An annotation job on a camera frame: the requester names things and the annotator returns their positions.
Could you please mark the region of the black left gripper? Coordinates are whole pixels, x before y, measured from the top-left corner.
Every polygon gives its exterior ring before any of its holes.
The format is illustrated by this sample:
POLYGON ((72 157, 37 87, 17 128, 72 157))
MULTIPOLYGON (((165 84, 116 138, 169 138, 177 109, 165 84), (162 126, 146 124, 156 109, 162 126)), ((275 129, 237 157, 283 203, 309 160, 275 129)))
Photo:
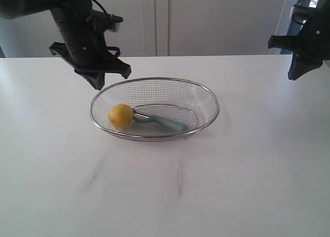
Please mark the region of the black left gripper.
POLYGON ((119 59, 118 47, 107 46, 104 33, 94 24, 92 12, 87 15, 52 12, 52 16, 64 42, 54 42, 49 47, 51 53, 62 57, 94 89, 104 87, 105 73, 117 73, 125 79, 130 76, 131 66, 119 59))

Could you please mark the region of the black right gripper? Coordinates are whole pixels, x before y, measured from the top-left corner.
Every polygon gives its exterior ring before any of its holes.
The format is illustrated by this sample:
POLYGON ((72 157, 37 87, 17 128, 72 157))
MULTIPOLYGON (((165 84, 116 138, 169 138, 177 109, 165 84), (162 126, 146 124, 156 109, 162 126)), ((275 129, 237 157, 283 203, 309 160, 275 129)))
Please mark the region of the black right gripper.
POLYGON ((304 74, 320 68, 329 60, 329 10, 319 10, 309 17, 298 35, 276 36, 268 40, 268 48, 295 52, 288 71, 288 79, 296 81, 304 74))

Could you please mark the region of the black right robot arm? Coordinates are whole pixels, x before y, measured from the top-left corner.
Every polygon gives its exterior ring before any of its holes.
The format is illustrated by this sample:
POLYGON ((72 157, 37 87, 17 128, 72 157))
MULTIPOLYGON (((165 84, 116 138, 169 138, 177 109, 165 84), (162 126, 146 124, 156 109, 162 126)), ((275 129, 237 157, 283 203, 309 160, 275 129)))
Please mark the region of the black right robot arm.
POLYGON ((329 60, 329 0, 319 8, 293 5, 290 17, 301 26, 297 35, 272 35, 268 48, 292 52, 288 79, 295 81, 329 60))

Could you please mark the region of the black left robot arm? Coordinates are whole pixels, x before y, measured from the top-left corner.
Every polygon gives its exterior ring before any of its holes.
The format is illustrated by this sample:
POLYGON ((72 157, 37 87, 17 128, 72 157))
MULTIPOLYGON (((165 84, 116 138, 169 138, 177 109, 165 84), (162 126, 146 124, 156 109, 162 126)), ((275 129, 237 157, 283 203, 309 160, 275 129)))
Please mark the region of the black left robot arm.
POLYGON ((94 89, 105 85, 105 74, 128 78, 131 66, 119 59, 120 48, 108 46, 104 33, 117 32, 123 18, 109 14, 97 0, 1 0, 1 17, 7 20, 49 10, 63 42, 49 50, 74 68, 94 89))

